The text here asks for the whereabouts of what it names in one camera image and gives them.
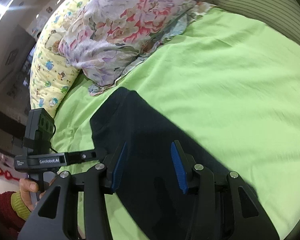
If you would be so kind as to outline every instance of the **cartoon print fabric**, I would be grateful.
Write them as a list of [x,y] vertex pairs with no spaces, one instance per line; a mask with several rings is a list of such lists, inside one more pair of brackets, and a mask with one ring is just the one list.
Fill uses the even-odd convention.
[[89,0],[66,0],[51,16],[43,28],[34,52],[30,74],[31,108],[45,108],[54,117],[60,102],[79,74],[66,58],[56,55],[59,42],[53,38],[62,25]]

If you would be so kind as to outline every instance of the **floral fabric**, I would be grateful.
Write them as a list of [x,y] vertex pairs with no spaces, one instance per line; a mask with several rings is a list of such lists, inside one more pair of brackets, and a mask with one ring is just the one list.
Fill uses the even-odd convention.
[[58,49],[102,90],[195,5],[195,0],[91,0],[77,13]]
[[69,26],[72,15],[90,0],[66,0],[45,25],[36,45],[30,75],[31,108],[45,108],[54,117],[67,91],[72,86],[79,71],[66,58],[56,54],[63,36],[58,36],[62,28]]
[[96,96],[102,94],[106,89],[115,87],[117,82],[126,76],[131,70],[136,68],[141,63],[145,62],[155,50],[168,41],[170,41],[174,36],[182,34],[187,26],[192,22],[198,20],[200,17],[204,16],[211,8],[215,7],[215,5],[210,4],[208,2],[198,2],[193,8],[188,10],[186,14],[180,17],[177,21],[175,21],[169,28],[167,28],[162,35],[157,36],[154,38],[151,43],[149,44],[150,50],[144,50],[143,53],[137,57],[131,64],[129,64],[122,72],[121,76],[118,77],[112,86],[104,86],[100,87],[96,84],[92,84],[88,88],[88,92],[90,96]]

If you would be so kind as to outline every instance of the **wrinkled sheet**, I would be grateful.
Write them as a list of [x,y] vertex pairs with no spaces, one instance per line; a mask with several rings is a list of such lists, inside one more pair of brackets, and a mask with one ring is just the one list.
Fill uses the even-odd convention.
[[[90,117],[116,88],[90,97],[91,85],[80,75],[61,103],[56,150],[93,148]],[[214,8],[118,86],[136,90],[252,184],[280,239],[293,229],[300,219],[299,45],[260,21]],[[79,173],[92,165],[63,169]],[[147,239],[116,195],[106,195],[106,204],[115,240]]]

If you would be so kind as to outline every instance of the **black device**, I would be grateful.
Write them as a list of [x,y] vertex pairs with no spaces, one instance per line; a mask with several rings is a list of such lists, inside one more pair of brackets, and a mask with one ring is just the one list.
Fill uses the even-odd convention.
[[[14,158],[17,171],[26,172],[39,185],[39,192],[32,199],[39,201],[39,194],[47,190],[30,214],[19,233],[18,240],[77,240],[78,193],[84,192],[85,230],[87,239],[111,240],[112,234],[106,212],[104,194],[118,189],[127,157],[127,144],[120,142],[113,153],[104,148],[80,152],[50,153],[50,140],[55,132],[54,121],[43,109],[29,113],[23,155]],[[71,175],[61,172],[50,187],[45,187],[43,174],[57,172],[60,167],[99,160],[87,172]]]
[[197,195],[186,240],[279,240],[258,198],[237,172],[213,173],[186,154],[177,140],[171,144],[171,157],[180,189]]
[[36,194],[31,193],[33,204],[39,201],[40,193],[48,188],[49,184],[43,180],[45,172],[56,173],[62,166],[104,159],[106,156],[105,149],[101,148],[72,153],[50,153],[50,141],[55,129],[53,118],[44,108],[31,110],[23,140],[23,155],[14,158],[16,171],[26,172],[39,185],[39,191]]

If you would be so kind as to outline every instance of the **floral pillow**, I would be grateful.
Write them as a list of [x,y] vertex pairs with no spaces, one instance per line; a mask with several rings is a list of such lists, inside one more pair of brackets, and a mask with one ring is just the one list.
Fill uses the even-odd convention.
[[63,37],[58,35],[59,30],[64,26],[68,27],[71,15],[76,15],[88,1],[90,0],[64,1],[42,30],[31,65],[32,109],[43,107],[54,117],[60,102],[78,76],[79,70],[55,52],[58,52],[58,45]]
[[194,5],[195,0],[91,0],[68,27],[59,52],[97,86],[111,86]]

